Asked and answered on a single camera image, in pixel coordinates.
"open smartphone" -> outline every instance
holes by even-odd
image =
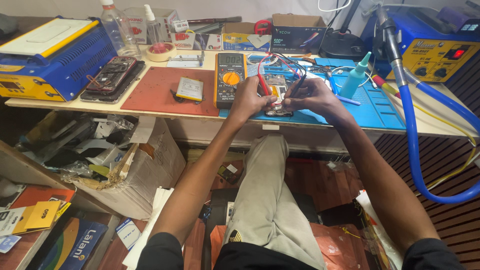
[[[137,62],[134,57],[115,56],[87,85],[87,91],[111,92],[115,90]]]
[[[137,78],[138,74],[142,72],[145,68],[144,61],[136,61],[136,63],[130,69],[130,72],[126,74],[125,78],[122,82],[117,86],[116,89],[110,92],[102,92],[102,91],[88,91],[85,90],[80,95],[80,101],[85,102],[97,102],[97,103],[107,103],[107,104],[115,104],[119,101],[122,95],[125,93],[127,88],[132,84],[132,82]]]
[[[265,78],[265,81],[267,82],[268,87],[272,89],[272,95],[275,95],[277,97],[275,103],[281,103],[288,89],[285,76],[278,75],[278,74],[264,74],[264,78]],[[272,110],[266,111],[265,116],[292,117],[293,112],[286,111],[283,108],[283,106],[280,104],[280,105],[274,105]]]

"red scissors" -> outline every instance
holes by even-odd
[[[253,27],[257,35],[269,35],[272,33],[272,23],[269,20],[260,20]]]

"brush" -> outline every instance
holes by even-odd
[[[241,16],[230,18],[217,18],[217,19],[200,19],[200,20],[188,20],[189,24],[214,24],[214,23],[239,23],[241,22]]]

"digital multimeter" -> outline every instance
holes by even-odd
[[[237,84],[247,77],[247,59],[242,53],[218,53],[215,57],[215,94],[213,105],[232,107]]]

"red work mat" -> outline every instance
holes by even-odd
[[[195,104],[191,99],[185,99],[182,103],[176,102],[170,89],[177,91],[180,77],[202,81],[205,100],[200,104]],[[151,67],[121,108],[218,116],[219,109],[213,106],[214,80],[215,71],[213,70]]]

